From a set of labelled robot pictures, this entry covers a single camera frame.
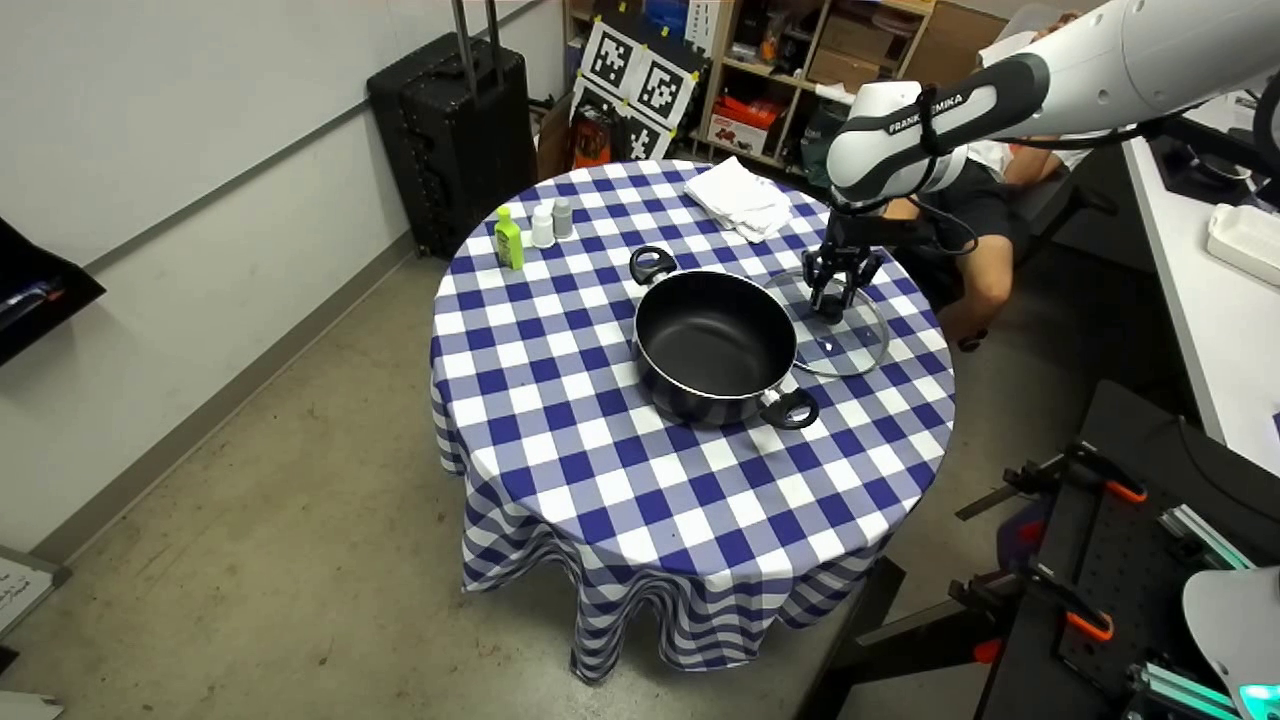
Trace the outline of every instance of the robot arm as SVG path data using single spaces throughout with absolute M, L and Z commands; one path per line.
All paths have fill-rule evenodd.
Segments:
M 842 204 L 946 186 L 980 134 L 1086 134 L 1184 110 L 1280 67 L 1278 0 L 1109 0 L 951 90 L 866 82 L 813 169 Z

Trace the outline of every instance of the gray floor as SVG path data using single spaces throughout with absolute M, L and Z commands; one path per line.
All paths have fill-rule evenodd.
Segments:
M 61 697 L 74 720 L 792 717 L 842 614 L 777 631 L 730 674 L 663 672 L 641 629 L 618 674 L 584 688 L 553 567 L 461 592 L 461 485 L 425 411 L 438 280 L 439 264 L 406 258 L 182 461 L 9 639 L 23 656 L 0 688 Z M 942 485 L 893 546 L 898 612 L 993 567 L 1002 510 L 951 510 L 1066 444 L 1101 372 L 1147 375 L 1144 324 L 1147 280 L 1071 253 L 1031 264 L 993 339 L 961 356 Z M 980 672 L 867 685 L 847 717 L 970 717 L 975 688 Z

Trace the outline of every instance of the round table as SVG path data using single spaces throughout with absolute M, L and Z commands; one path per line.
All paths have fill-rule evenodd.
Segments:
M 500 268 L 490 221 L 438 297 L 434 411 L 445 466 L 465 475 L 465 585 L 496 588 L 559 558 L 577 581 L 573 668 L 605 679 L 633 606 L 663 621 L 688 672 L 740 668 L 777 621 L 828 614 L 938 481 L 957 375 L 938 315 L 888 258 L 866 286 L 883 318 L 881 364 L 806 372 L 821 419 L 784 432 L 683 428 L 641 391 L 629 328 L 645 286 L 629 256 L 660 245 L 679 268 L 799 280 L 828 206 L 789 193 L 792 221 L 744 240 L 683 185 L 705 164 L 605 164 L 511 200 L 573 204 L 573 235 Z

